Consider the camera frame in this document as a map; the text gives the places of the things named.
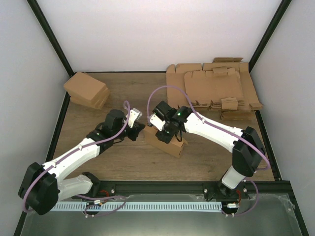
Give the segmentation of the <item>cardboard box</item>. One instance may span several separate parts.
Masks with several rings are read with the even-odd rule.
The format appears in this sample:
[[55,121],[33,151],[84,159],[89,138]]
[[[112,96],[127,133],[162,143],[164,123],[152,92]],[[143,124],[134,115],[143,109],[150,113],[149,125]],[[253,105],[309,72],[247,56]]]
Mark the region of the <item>cardboard box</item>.
[[160,141],[156,134],[158,130],[153,126],[150,127],[148,125],[145,126],[143,129],[144,132],[144,139],[145,142],[176,157],[180,158],[184,149],[184,146],[188,144],[188,142],[185,139],[182,139],[181,142],[179,142],[175,137],[173,137],[170,141],[170,143],[164,143]]

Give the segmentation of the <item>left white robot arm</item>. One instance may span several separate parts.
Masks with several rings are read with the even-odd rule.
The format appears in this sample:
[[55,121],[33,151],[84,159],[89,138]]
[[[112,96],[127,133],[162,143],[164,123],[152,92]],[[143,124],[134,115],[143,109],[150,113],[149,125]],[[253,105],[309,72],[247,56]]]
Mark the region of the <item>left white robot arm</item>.
[[99,156],[114,144],[129,138],[136,141],[145,125],[138,120],[142,113],[133,108],[124,114],[111,110],[105,121],[99,123],[77,146],[42,165],[28,166],[18,195],[23,207],[29,206],[39,215],[49,212],[57,202],[76,195],[94,199],[100,194],[100,181],[85,172],[77,177],[68,176],[87,161]]

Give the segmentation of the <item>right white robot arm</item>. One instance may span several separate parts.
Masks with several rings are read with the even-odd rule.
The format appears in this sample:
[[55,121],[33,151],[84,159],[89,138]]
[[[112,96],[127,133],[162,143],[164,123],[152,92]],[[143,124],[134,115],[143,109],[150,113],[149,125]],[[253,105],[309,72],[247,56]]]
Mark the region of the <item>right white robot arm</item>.
[[265,149],[257,131],[251,127],[230,127],[202,116],[192,108],[178,109],[161,101],[149,116],[149,123],[157,129],[156,137],[166,144],[172,138],[181,140],[182,133],[190,133],[210,140],[232,154],[231,167],[218,184],[219,193],[230,198],[246,177],[252,177],[265,157]]

